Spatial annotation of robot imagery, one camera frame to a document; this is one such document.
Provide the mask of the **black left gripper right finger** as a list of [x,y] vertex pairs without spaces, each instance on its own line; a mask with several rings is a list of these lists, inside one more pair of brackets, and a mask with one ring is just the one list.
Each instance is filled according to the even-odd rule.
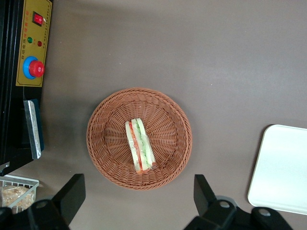
[[205,176],[194,176],[194,203],[198,211],[186,230],[241,230],[236,223],[237,203],[226,196],[216,196]]

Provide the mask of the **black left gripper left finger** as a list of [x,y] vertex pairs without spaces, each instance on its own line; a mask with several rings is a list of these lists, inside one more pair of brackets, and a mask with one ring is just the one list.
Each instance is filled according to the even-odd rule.
[[51,198],[33,203],[28,208],[32,230],[68,230],[86,198],[84,174],[75,174]]

